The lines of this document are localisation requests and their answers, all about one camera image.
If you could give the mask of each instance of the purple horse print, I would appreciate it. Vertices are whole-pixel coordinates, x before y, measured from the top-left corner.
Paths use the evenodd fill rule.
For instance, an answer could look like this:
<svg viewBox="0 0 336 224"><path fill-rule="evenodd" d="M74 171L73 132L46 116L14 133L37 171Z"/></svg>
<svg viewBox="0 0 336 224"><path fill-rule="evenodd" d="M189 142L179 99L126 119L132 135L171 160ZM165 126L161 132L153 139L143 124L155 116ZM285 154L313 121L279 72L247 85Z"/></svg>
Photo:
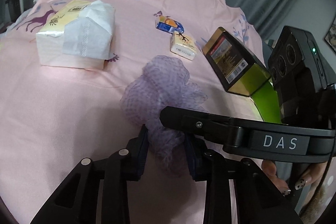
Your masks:
<svg viewBox="0 0 336 224"><path fill-rule="evenodd" d="M46 23L47 23L48 16L49 16L50 14L52 14L52 13L53 13L53 14L56 14L56 11L52 9L52 10L47 11L47 12L46 12L43 16L41 16L41 17L34 17L33 19L28 20L28 21L26 21L25 23L22 23L19 27L16 28L16 30L18 30L22 25L28 23L27 26L26 26L26 32L27 32L27 31L28 31L28 26L29 26L30 24L33 24L33 23L40 23L40 25L35 26L34 28L32 28L32 29L30 30L30 32L33 32L33 30L34 30L35 28L37 28L37 27L41 27L41 26L43 26L44 24L46 24Z"/></svg>

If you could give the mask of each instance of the small tissue pack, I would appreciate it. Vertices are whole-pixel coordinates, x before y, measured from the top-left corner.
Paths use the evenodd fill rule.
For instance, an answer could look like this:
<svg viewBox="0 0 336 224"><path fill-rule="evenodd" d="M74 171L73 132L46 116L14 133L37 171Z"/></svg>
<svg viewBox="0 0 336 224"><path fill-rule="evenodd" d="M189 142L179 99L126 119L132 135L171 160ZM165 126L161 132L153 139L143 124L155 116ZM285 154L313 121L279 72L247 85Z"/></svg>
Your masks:
<svg viewBox="0 0 336 224"><path fill-rule="evenodd" d="M36 33L40 64L103 69L114 29L113 6L100 0L73 0Z"/></svg>

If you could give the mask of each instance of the camera lens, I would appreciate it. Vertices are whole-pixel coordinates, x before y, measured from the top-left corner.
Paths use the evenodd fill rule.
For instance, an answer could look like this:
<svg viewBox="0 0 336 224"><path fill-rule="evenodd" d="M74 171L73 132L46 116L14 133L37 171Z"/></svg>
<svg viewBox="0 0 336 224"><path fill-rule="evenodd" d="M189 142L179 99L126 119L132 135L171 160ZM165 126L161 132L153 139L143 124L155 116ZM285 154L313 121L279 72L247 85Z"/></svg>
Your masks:
<svg viewBox="0 0 336 224"><path fill-rule="evenodd" d="M277 78L278 78L278 74L277 74L277 71L276 71L275 68L272 68L272 77L273 77L274 81L276 81Z"/></svg>
<svg viewBox="0 0 336 224"><path fill-rule="evenodd" d="M284 58L282 56L280 56L279 59L278 59L278 68L279 68L280 75L285 76L285 74L286 74L286 64L285 64Z"/></svg>
<svg viewBox="0 0 336 224"><path fill-rule="evenodd" d="M287 45L286 55L287 55L288 62L291 65L293 65L295 63L296 55L295 55L295 50L292 45Z"/></svg>

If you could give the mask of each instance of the wall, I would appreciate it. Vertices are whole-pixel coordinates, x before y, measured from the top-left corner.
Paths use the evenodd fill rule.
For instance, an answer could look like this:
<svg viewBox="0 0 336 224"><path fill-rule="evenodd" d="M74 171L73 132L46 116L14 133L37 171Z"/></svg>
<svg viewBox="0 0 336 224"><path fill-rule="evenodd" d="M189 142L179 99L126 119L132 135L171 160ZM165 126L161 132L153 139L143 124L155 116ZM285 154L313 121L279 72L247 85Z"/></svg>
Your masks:
<svg viewBox="0 0 336 224"><path fill-rule="evenodd" d="M310 31L320 52L336 71L336 53L324 41L336 15L336 0L297 0L292 10L270 36L278 39L283 26L289 25Z"/></svg>

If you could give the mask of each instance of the screw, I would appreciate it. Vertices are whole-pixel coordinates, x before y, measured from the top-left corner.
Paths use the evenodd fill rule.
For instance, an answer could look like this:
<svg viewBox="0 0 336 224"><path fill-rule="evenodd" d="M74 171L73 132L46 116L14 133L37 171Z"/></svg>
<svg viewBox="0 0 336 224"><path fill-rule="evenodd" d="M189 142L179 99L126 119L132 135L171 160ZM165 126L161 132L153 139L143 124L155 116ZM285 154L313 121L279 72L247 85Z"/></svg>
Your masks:
<svg viewBox="0 0 336 224"><path fill-rule="evenodd" d="M203 126L202 122L197 122L197 123L196 123L196 127L197 127L197 128L202 128L202 126Z"/></svg>
<svg viewBox="0 0 336 224"><path fill-rule="evenodd" d="M89 158L82 159L81 164L82 165L88 165L91 162Z"/></svg>
<svg viewBox="0 0 336 224"><path fill-rule="evenodd" d="M331 85L328 85L327 90L336 90L336 84L331 84Z"/></svg>
<svg viewBox="0 0 336 224"><path fill-rule="evenodd" d="M119 155L120 156L126 156L127 154L128 154L128 150L127 149L121 149L121 150L119 150Z"/></svg>

